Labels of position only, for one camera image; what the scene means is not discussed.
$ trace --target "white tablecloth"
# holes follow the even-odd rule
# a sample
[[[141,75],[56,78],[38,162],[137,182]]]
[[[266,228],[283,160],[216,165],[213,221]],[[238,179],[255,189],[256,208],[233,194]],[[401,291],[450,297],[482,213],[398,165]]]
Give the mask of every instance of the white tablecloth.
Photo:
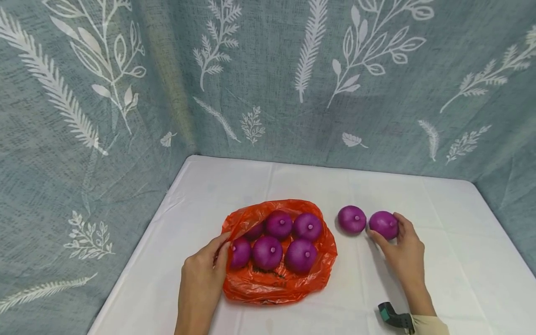
[[[223,297],[212,334],[397,334],[377,305],[407,304],[365,234],[334,220],[345,205],[397,211],[426,245],[426,281],[452,335],[534,334],[536,279],[474,185],[466,181],[191,156],[132,254],[89,334],[173,334],[181,266],[225,217],[265,200],[304,199],[323,212],[339,256],[327,287],[290,306],[252,307]]]

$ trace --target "red plastic bag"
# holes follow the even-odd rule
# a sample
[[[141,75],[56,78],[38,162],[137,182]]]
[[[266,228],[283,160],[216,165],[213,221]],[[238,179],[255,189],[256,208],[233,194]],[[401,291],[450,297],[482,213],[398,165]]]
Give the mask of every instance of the red plastic bag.
[[[305,200],[289,199],[267,201],[245,207],[231,213],[225,219],[221,232],[231,231],[230,240],[235,240],[251,227],[261,223],[274,210],[287,212],[292,220],[303,212],[310,212],[322,221],[322,235],[313,243],[318,250],[318,256],[311,271],[306,275],[298,275],[286,269],[284,255],[293,240],[292,237],[282,241],[283,259],[273,271],[259,269],[252,260],[242,269],[231,270],[229,265],[232,252],[229,251],[227,277],[224,282],[227,299],[253,304],[288,304],[300,301],[309,293],[320,291],[327,285],[331,267],[337,257],[337,246],[322,212],[315,204]]]

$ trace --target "curtain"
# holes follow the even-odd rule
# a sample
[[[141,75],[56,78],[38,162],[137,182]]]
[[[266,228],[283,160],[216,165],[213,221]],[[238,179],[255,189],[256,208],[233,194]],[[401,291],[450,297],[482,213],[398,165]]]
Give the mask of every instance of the curtain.
[[[193,153],[471,181],[536,271],[534,1],[0,8],[0,334],[86,332]]]

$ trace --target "onion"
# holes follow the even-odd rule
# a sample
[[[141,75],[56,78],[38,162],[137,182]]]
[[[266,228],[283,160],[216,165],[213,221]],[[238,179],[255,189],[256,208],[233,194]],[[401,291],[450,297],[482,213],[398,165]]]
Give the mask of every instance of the onion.
[[[341,208],[337,215],[339,226],[348,234],[357,235],[365,229],[367,217],[365,213],[356,206],[346,206]]]
[[[253,245],[253,261],[263,270],[275,269],[282,258],[283,247],[275,237],[260,237]]]
[[[273,211],[266,218],[266,233],[279,241],[286,239],[292,231],[291,216],[283,211]]]
[[[240,269],[241,267],[246,266],[251,257],[251,246],[249,242],[243,238],[239,237],[233,241],[233,246],[231,247],[233,251],[233,259],[231,261],[231,269]]]
[[[292,241],[285,254],[287,268],[298,274],[308,273],[315,263],[317,251],[309,240],[298,239]]]
[[[256,224],[251,229],[249,229],[245,234],[244,237],[249,241],[254,241],[258,239],[264,232],[264,222],[261,222],[259,224]]]
[[[312,213],[301,213],[294,220],[292,230],[296,238],[313,242],[322,233],[322,222]]]
[[[389,212],[379,211],[372,214],[369,227],[380,233],[386,240],[392,240],[398,236],[398,220]]]

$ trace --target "hand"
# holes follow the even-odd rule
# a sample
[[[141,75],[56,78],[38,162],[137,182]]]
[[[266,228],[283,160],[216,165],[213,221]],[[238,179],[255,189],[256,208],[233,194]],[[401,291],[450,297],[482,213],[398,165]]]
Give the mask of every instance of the hand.
[[[214,238],[184,261],[175,335],[209,333],[224,285],[230,245],[226,240],[229,235],[230,233],[224,233]]]
[[[425,245],[419,240],[408,219],[398,213],[393,215],[398,220],[397,245],[389,243],[373,230],[368,230],[367,233],[382,249],[387,263],[394,270],[406,294],[411,313],[436,316],[425,285]]]

